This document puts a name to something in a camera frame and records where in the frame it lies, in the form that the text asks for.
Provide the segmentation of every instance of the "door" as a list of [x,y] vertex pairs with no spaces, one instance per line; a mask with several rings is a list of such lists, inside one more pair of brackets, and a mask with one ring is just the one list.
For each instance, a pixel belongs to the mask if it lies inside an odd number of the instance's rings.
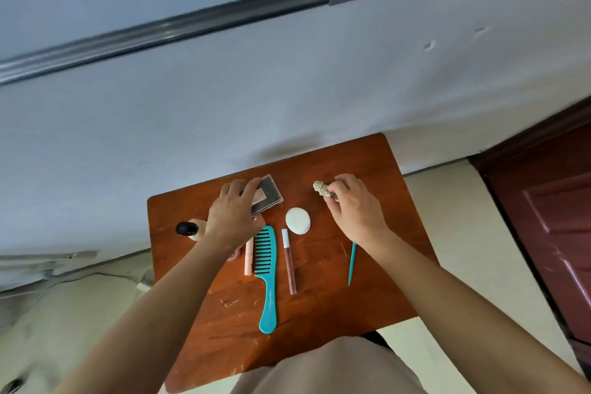
[[591,344],[591,124],[492,164],[486,177],[573,337]]

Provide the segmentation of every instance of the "shirt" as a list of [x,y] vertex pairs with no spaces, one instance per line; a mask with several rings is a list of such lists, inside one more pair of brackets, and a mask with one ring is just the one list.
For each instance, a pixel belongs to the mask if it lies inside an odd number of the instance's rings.
[[231,394],[426,394],[391,350],[360,337],[324,346],[240,376]]

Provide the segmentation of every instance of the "tiled floor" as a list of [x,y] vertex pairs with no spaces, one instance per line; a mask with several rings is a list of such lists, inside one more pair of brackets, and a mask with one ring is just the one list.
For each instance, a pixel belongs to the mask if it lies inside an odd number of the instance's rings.
[[[441,265],[580,371],[476,171],[459,162],[409,176],[406,182]],[[89,272],[137,280],[150,264],[150,255],[144,254]],[[138,295],[130,280],[94,275],[50,288],[34,304],[35,293],[11,303],[14,311],[7,317],[19,320],[0,336],[0,386],[29,372],[29,382],[20,392],[48,393]],[[473,393],[419,318],[380,333],[430,394]],[[237,378],[189,392],[227,393]]]

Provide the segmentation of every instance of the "teal comb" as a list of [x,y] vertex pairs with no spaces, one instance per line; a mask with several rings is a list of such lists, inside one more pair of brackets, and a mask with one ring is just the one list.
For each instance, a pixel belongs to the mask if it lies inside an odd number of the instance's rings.
[[275,269],[277,268],[277,241],[271,226],[265,226],[255,235],[253,272],[257,278],[265,281],[267,293],[262,309],[259,329],[263,333],[272,333],[277,327],[277,309],[275,308]]

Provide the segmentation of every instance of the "wooden table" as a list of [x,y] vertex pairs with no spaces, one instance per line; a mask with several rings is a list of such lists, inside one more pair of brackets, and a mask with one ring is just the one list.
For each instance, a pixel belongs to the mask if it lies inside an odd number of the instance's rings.
[[152,196],[148,219],[156,281],[195,242],[174,231],[179,221],[206,219],[220,187],[233,179],[271,174],[285,201],[265,211],[281,246],[285,213],[308,211],[305,235],[290,233],[297,294],[290,295],[283,251],[277,265],[277,329],[258,329],[264,283],[244,276],[244,259],[228,262],[213,281],[187,341],[168,374],[166,389],[185,391],[284,358],[307,352],[340,336],[370,330],[416,316],[386,273],[358,247],[351,286],[347,287],[351,242],[330,216],[316,180],[331,182],[352,173],[379,199],[390,226],[406,242],[437,262],[429,239],[392,151],[383,135],[362,137],[268,165]]

